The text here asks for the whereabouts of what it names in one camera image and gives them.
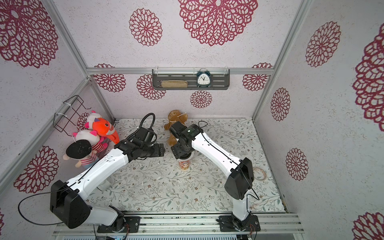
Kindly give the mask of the paper milk tea cup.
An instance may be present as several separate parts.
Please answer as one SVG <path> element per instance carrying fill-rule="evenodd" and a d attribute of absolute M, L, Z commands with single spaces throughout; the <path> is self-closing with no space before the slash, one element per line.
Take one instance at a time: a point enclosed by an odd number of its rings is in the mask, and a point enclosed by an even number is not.
<path fill-rule="evenodd" d="M 191 159 L 193 158 L 193 156 L 194 156 L 194 152 L 191 152 L 189 154 L 185 154 L 185 155 L 181 156 L 178 159 L 179 167 L 182 170 L 188 170 L 190 165 L 191 165 Z"/>

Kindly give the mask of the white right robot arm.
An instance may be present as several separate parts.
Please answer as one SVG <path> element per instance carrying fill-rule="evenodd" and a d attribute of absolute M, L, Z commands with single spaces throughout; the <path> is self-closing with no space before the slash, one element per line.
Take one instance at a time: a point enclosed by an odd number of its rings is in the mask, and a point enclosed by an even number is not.
<path fill-rule="evenodd" d="M 170 132 L 177 140 L 177 143 L 171 147 L 177 160 L 185 160 L 193 152 L 198 151 L 224 173 L 225 190 L 233 200 L 232 225 L 229 226 L 222 217 L 219 217 L 218 222 L 227 229 L 239 232 L 260 231 L 258 218 L 251 212 L 248 201 L 248 197 L 260 199 L 253 189 L 255 178 L 252 161 L 248 158 L 240 159 L 227 152 L 215 143 L 199 125 L 192 124 L 186 127 L 182 123 L 176 122 L 170 127 Z"/>

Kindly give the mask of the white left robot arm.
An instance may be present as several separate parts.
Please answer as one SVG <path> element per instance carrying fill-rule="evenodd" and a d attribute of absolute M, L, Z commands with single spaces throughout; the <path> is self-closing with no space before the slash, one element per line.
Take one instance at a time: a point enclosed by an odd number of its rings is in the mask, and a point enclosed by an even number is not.
<path fill-rule="evenodd" d="M 126 220 L 122 211 L 113 206 L 93 206 L 86 200 L 94 189 L 131 161 L 163 157 L 164 145 L 156 141 L 152 126 L 139 125 L 92 167 L 66 182 L 56 181 L 48 192 L 50 211 L 69 229 L 88 224 L 104 225 L 113 232 L 123 231 Z"/>

